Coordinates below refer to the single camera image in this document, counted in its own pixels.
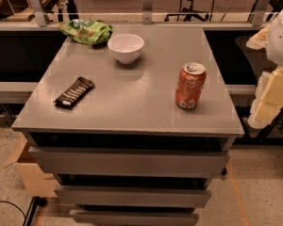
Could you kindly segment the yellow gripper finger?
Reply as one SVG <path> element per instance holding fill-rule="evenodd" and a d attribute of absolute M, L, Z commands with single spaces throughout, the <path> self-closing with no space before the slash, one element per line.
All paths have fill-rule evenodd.
<path fill-rule="evenodd" d="M 265 26 L 257 34 L 252 36 L 246 43 L 246 46 L 250 49 L 259 50 L 267 46 L 268 32 L 270 26 Z"/>
<path fill-rule="evenodd" d="M 252 128 L 262 129 L 270 125 L 283 108 L 283 66 L 271 73 L 262 73 L 255 96 L 247 122 Z"/>

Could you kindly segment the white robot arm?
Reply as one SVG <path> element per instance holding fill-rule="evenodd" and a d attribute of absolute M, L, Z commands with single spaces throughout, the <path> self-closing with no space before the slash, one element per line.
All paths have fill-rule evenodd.
<path fill-rule="evenodd" d="M 251 37 L 246 46 L 266 50 L 266 57 L 277 65 L 271 73 L 263 72 L 258 80 L 248 124 L 256 129 L 270 125 L 283 108 L 283 9 L 273 21 Z"/>

